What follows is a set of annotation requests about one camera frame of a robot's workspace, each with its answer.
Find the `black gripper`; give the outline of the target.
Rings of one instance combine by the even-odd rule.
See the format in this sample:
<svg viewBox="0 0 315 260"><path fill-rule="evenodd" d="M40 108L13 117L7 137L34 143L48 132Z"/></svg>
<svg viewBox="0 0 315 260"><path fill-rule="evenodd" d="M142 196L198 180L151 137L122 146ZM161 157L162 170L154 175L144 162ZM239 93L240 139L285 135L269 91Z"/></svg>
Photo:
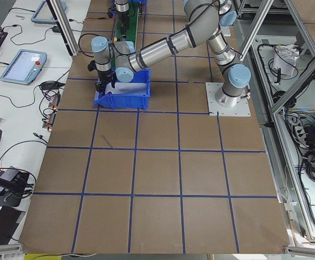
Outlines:
<svg viewBox="0 0 315 260"><path fill-rule="evenodd" d="M127 37L127 30L129 29L130 14L129 11L118 13L120 24L120 34L123 38Z"/></svg>
<svg viewBox="0 0 315 260"><path fill-rule="evenodd" d="M96 91L99 93L104 93L107 84L110 84L112 88L115 88L115 83L117 81L116 73L113 69L107 71L97 71L99 76L99 81L95 83Z"/></svg>

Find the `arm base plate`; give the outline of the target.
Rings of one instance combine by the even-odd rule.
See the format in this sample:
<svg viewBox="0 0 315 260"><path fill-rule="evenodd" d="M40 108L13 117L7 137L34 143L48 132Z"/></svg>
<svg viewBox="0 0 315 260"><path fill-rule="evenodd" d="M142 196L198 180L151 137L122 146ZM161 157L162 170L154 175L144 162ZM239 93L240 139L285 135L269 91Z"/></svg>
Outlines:
<svg viewBox="0 0 315 260"><path fill-rule="evenodd" d="M230 37L231 31L229 26L219 25L219 31L223 34L224 37Z"/></svg>
<svg viewBox="0 0 315 260"><path fill-rule="evenodd" d="M223 83L206 82L205 85L210 116L251 116L248 99L241 98L245 95L244 90L238 97L229 97L222 91Z"/></svg>

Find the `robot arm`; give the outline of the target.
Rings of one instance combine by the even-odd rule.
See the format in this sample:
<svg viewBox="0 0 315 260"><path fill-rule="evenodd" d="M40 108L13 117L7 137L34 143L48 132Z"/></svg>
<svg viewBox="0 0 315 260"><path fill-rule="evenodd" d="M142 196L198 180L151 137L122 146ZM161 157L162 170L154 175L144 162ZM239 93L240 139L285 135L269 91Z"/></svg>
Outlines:
<svg viewBox="0 0 315 260"><path fill-rule="evenodd" d="M185 27L137 51L131 50L129 41L113 42L95 36L91 40L94 59L88 64L88 70L98 73L96 91L104 94L107 84L115 80L131 82L135 73L188 48L207 43L224 78L215 99L221 106L236 106L249 84L251 72L240 63L239 54L221 31L221 27L232 25L237 18L231 6L230 1L184 1L183 9L188 18Z"/></svg>
<svg viewBox="0 0 315 260"><path fill-rule="evenodd" d="M108 8L109 18L117 19L115 37L118 41L135 41L139 16L147 1L113 1ZM219 1L220 25L227 27L233 24L237 18L236 11L232 11L232 1Z"/></svg>

